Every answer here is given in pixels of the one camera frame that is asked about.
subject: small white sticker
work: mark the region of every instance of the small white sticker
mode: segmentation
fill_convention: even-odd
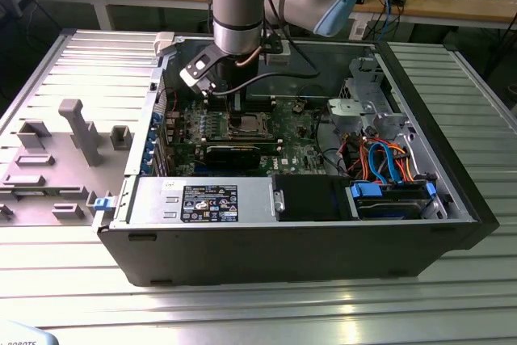
[[[185,186],[185,183],[186,183],[185,181],[179,181],[179,180],[163,181],[162,191],[183,190],[183,186]]]

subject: blue cable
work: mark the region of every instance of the blue cable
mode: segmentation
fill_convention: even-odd
[[[391,149],[389,149],[389,147],[387,145],[385,145],[384,143],[374,143],[372,145],[372,147],[370,147],[370,150],[368,151],[368,165],[370,166],[370,170],[372,171],[372,173],[382,181],[382,183],[384,185],[387,185],[388,184],[388,181],[386,180],[385,177],[383,177],[381,174],[379,174],[377,172],[377,169],[375,167],[375,163],[373,161],[373,154],[374,154],[374,150],[377,148],[377,147],[383,147],[385,149],[385,152],[386,152],[386,160],[388,161],[388,169],[389,169],[389,174],[391,175],[391,178],[393,181],[397,182],[397,183],[401,183],[402,182],[402,178],[401,176],[398,174],[398,171],[397,169],[395,168],[395,162],[393,161],[393,154],[391,152]]]
[[[377,38],[377,40],[381,40],[382,37],[384,36],[384,34],[386,33],[386,30],[388,29],[389,16],[391,15],[391,5],[389,4],[389,0],[385,0],[385,5],[386,5],[385,25],[382,27],[382,30],[380,31],[379,38]]]

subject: blue release latch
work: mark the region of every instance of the blue release latch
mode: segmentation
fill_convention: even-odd
[[[115,210],[116,208],[117,197],[101,197],[95,200],[94,202],[94,210],[98,211],[110,211]]]
[[[352,197],[382,197],[378,183],[354,183],[351,189]]]
[[[431,196],[431,198],[436,197],[436,187],[435,187],[435,185],[433,185],[433,182],[426,183],[426,189],[427,189],[427,192],[429,193],[429,196]]]

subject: motherboard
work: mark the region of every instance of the motherboard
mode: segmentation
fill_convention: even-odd
[[[269,176],[325,174],[315,145],[319,110],[279,99],[274,109],[242,115],[210,111],[203,102],[166,115],[170,175]]]

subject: warning label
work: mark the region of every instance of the warning label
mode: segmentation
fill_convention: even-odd
[[[237,186],[185,186],[181,221],[237,222]]]

